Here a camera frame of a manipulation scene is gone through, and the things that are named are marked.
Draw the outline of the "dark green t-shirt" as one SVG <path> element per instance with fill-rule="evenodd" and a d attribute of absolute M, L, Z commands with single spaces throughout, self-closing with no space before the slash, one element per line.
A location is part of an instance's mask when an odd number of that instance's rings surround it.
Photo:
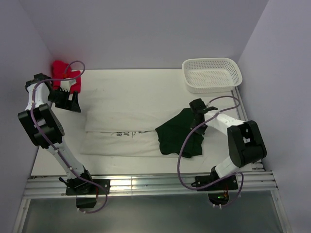
<path fill-rule="evenodd" d="M 190 108 L 184 108 L 176 116 L 155 129 L 159 149 L 163 155 L 178 154 L 184 143 L 184 140 L 191 132 L 190 125 L 193 121 L 193 114 Z M 188 139 L 182 156 L 191 158 L 203 154 L 202 142 L 204 137 L 193 133 Z"/>

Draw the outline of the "white printed t-shirt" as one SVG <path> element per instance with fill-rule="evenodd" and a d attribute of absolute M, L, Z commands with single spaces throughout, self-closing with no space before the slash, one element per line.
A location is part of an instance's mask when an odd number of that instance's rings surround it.
<path fill-rule="evenodd" d="M 165 116 L 160 112 L 89 111 L 80 153 L 99 156 L 161 157 L 155 129 L 164 121 Z"/>

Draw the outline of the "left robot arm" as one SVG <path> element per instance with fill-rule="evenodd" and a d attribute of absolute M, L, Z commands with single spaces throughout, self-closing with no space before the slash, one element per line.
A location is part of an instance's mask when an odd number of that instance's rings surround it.
<path fill-rule="evenodd" d="M 53 90 L 52 79 L 42 73 L 27 81 L 25 89 L 29 94 L 28 105 L 17 116 L 30 140 L 56 158 L 67 174 L 67 180 L 61 178 L 61 182 L 71 189 L 78 188 L 84 194 L 91 193 L 95 182 L 66 145 L 64 129 L 48 104 L 50 101 L 57 108 L 79 113 L 78 92 L 73 92 L 70 100 L 69 91 Z"/>

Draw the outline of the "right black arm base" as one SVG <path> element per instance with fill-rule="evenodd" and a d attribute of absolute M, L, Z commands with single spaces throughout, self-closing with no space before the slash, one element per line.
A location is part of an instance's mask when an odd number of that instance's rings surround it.
<path fill-rule="evenodd" d="M 196 176 L 195 181 L 191 184 L 192 187 L 202 187 L 215 181 L 212 175 Z M 197 191 L 216 191 L 216 193 L 209 193 L 208 199 L 212 204 L 225 205 L 229 202 L 229 191 L 238 190 L 238 183 L 235 176 L 230 176 L 224 180 L 217 182 L 205 189 L 199 189 Z"/>

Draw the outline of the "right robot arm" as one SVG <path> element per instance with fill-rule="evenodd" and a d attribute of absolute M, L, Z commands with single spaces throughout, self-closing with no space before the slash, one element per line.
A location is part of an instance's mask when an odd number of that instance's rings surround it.
<path fill-rule="evenodd" d="M 204 135 L 207 127 L 212 127 L 227 137 L 228 157 L 211 169 L 210 183 L 215 189 L 221 189 L 227 183 L 229 175 L 237 173 L 247 164 L 257 162 L 267 155 L 266 146 L 259 127 L 253 120 L 243 121 L 233 118 L 226 111 L 239 107 L 221 109 L 204 103 L 202 99 L 190 102 L 194 115 L 191 129 Z"/>

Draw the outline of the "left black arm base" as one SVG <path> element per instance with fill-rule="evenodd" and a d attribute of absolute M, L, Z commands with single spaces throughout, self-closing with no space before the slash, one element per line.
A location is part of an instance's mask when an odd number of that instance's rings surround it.
<path fill-rule="evenodd" d="M 108 195 L 110 191 L 109 179 L 92 179 L 90 175 L 82 174 L 82 178 L 97 185 L 82 181 L 79 178 L 67 179 L 59 177 L 59 181 L 66 185 L 66 196 L 76 197 L 76 207 L 79 210 L 90 211 L 97 204 L 99 195 Z"/>

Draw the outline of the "red t-shirt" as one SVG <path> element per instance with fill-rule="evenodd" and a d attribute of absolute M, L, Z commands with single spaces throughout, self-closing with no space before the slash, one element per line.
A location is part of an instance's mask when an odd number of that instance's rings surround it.
<path fill-rule="evenodd" d="M 53 79 L 70 79 L 81 74 L 80 71 L 72 71 L 70 67 L 66 70 L 67 66 L 68 64 L 62 61 L 54 61 L 52 64 L 52 78 Z M 76 81 L 76 84 L 72 85 L 70 89 L 71 94 L 73 94 L 74 91 L 77 91 L 78 93 L 81 92 L 81 77 L 79 76 L 77 79 L 75 79 L 75 81 Z M 52 89 L 61 90 L 60 81 L 53 81 Z"/>

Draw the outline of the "white perforated plastic basket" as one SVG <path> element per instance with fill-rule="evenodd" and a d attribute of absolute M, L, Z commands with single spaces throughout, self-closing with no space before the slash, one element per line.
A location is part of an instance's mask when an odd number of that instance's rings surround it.
<path fill-rule="evenodd" d="M 187 59 L 182 74 L 186 89 L 194 94 L 229 92 L 242 83 L 237 63 L 229 58 Z"/>

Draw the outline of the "aluminium rail frame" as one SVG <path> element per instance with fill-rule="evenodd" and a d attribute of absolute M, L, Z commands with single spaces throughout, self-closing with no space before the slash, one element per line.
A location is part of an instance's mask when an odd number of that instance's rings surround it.
<path fill-rule="evenodd" d="M 66 142 L 69 144 L 73 153 L 73 145 L 78 146 L 78 152 L 80 149 L 80 143 L 84 138 L 84 127 L 86 121 L 86 113 L 89 109 L 94 109 L 100 106 L 108 104 L 109 100 L 113 100 L 112 97 L 103 97 L 103 100 L 91 100 L 91 98 L 100 97 L 100 94 L 105 94 L 104 91 L 100 91 L 95 87 L 84 88 L 81 95 L 79 95 L 79 103 L 82 107 L 82 113 L 70 113 L 67 110 L 60 110 L 52 107 L 56 116 L 61 120 L 66 132 Z M 161 99 L 155 100 L 155 97 L 145 97 L 140 99 L 139 96 L 131 97 L 130 103 L 125 107 L 130 107 L 127 111 L 134 111 L 138 109 L 138 103 L 143 107 L 151 107 L 151 111 L 160 111 L 161 108 L 173 108 L 174 106 L 183 107 L 188 105 L 193 99 L 202 98 L 205 101 L 212 99 L 216 96 L 231 95 L 240 100 L 241 106 L 237 110 L 231 110 L 229 115 L 236 116 L 243 120 L 247 119 L 246 112 L 240 97 L 240 93 L 237 88 L 231 92 L 226 93 L 207 93 L 207 94 L 193 94 L 184 88 L 177 88 L 172 93 L 165 93 Z M 194 162 L 186 162 L 187 171 L 183 172 L 183 179 L 190 182 L 196 175 L 207 175 L 210 170 L 209 163 L 215 162 L 216 159 L 225 158 L 224 155 L 219 158 L 216 156 L 204 155 L 203 158 L 195 159 Z M 128 167 L 126 165 L 125 157 L 98 157 L 97 155 L 84 156 L 77 154 L 77 159 L 81 159 L 89 170 L 92 170 L 92 174 L 95 174 L 96 179 L 110 179 L 110 193 L 108 197 L 155 197 L 165 195 L 194 195 L 194 194 L 206 194 L 207 192 L 196 192 L 184 188 L 176 174 L 175 160 L 163 159 L 157 160 L 156 158 L 129 158 Z M 167 161 L 168 166 L 160 166 L 162 162 Z M 281 228 L 281 233 L 293 233 L 293 229 L 290 225 L 288 216 L 285 211 L 285 207 L 282 203 L 279 193 L 278 185 L 276 183 L 274 174 L 272 171 L 265 171 L 262 162 L 255 162 L 247 168 L 243 168 L 244 183 L 242 187 L 242 194 L 248 192 L 268 192 L 271 196 L 271 200 L 268 206 L 270 209 L 274 208 L 274 213 L 278 220 L 278 224 Z M 52 199 L 72 199 L 75 196 L 65 196 L 65 185 L 61 184 L 58 180 L 59 176 L 64 176 L 64 171 L 61 172 L 60 165 L 57 165 L 55 159 L 52 159 L 52 155 L 47 155 L 47 152 L 43 152 L 42 149 L 38 149 L 35 163 L 32 169 L 31 177 L 27 180 L 24 193 L 22 196 L 21 205 L 18 211 L 17 219 L 14 224 L 13 233 L 22 233 L 25 227 L 27 214 L 30 209 L 31 200 L 52 200 Z"/>

